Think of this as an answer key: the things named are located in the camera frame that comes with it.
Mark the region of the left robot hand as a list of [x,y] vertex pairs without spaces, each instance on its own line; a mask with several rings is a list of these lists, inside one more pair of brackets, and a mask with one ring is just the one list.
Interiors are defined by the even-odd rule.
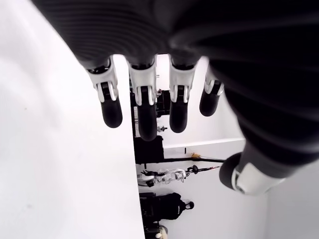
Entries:
[[220,181],[267,192],[319,158],[319,3],[316,0],[36,0],[34,5],[87,70],[104,122],[122,123],[113,56],[123,55],[142,139],[156,137],[159,54],[169,56],[170,127],[182,132],[194,71],[209,65],[200,101],[221,93],[246,138]]

